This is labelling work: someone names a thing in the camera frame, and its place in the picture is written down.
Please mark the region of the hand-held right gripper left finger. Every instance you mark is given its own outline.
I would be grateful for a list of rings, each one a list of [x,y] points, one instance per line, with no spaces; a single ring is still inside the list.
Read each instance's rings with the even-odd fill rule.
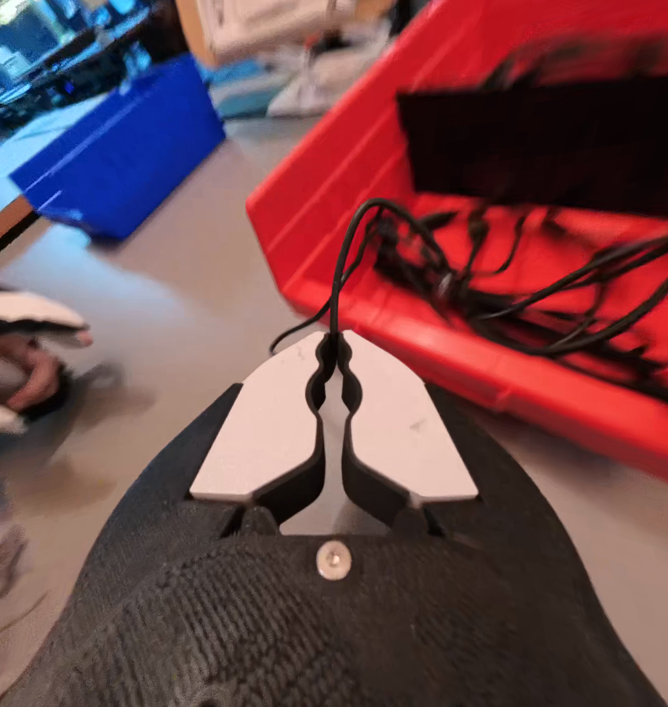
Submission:
[[[318,331],[243,381],[190,486],[191,497],[263,507],[284,523],[320,496],[326,456],[319,410],[330,353],[329,335]]]

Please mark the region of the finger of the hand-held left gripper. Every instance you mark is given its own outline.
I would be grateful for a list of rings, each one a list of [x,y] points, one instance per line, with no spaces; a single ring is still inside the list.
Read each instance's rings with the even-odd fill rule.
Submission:
[[[29,291],[0,291],[0,337],[45,337],[67,347],[89,347],[90,326],[76,310]]]

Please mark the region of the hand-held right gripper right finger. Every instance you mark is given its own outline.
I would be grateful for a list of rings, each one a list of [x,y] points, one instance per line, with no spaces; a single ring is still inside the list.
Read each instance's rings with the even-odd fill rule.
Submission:
[[[347,407],[342,483],[359,508],[392,526],[405,508],[474,500],[479,490],[425,382],[353,331],[338,337]]]

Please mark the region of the blue plastic bin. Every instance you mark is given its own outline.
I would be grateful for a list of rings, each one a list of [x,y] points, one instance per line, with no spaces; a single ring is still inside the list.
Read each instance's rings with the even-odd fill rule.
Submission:
[[[49,221],[122,241],[225,140],[185,53],[109,93],[10,179]]]

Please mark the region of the red plastic bin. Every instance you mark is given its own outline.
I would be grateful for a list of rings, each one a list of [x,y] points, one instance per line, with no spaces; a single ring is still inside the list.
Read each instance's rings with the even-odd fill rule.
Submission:
[[[246,211],[277,288],[299,313],[329,297],[348,222],[370,197],[421,208],[397,118],[399,90],[471,83],[530,40],[668,31],[668,1],[433,1],[250,195]],[[668,404],[481,340],[372,271],[342,321],[428,382],[668,483]]]

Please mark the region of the grey desk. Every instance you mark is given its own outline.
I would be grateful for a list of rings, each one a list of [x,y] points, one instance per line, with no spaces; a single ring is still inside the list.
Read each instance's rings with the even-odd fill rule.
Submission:
[[[0,284],[60,300],[95,342],[70,351],[104,378],[0,456],[28,547],[0,601],[0,689],[32,659],[95,538],[144,467],[268,353],[296,316],[245,212],[255,186],[317,119],[231,123],[228,139],[115,250],[39,220],[0,253]],[[525,468],[583,558],[622,641],[668,702],[668,485],[469,404]]]

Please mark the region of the person's left hand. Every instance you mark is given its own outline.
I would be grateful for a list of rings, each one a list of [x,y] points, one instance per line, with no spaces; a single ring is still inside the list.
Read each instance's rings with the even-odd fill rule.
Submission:
[[[34,340],[10,337],[5,342],[6,356],[21,367],[28,378],[6,405],[23,413],[49,400],[60,387],[60,360]]]

